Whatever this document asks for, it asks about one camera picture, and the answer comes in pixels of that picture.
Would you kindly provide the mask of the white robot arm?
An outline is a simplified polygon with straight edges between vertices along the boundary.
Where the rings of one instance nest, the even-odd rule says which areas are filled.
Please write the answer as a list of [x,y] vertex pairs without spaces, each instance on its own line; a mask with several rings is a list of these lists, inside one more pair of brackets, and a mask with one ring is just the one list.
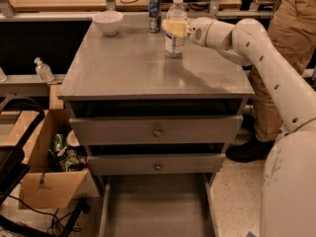
[[235,25],[205,17],[165,20],[162,28],[235,64],[257,68],[288,131],[266,160],[260,237],[316,237],[316,91],[254,19]]

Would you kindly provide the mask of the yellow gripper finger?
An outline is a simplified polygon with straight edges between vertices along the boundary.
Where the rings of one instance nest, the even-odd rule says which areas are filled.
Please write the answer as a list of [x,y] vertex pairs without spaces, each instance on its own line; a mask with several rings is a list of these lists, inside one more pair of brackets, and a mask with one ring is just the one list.
[[172,20],[164,20],[162,22],[162,28],[179,38],[184,38],[188,35],[190,31],[190,26],[186,21],[172,21]]

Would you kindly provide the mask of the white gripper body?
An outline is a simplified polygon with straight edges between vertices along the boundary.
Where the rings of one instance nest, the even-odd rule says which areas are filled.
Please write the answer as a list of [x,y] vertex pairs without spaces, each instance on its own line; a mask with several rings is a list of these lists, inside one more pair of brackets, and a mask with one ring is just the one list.
[[189,22],[189,38],[196,45],[206,47],[207,33],[214,23],[213,19],[200,17]]

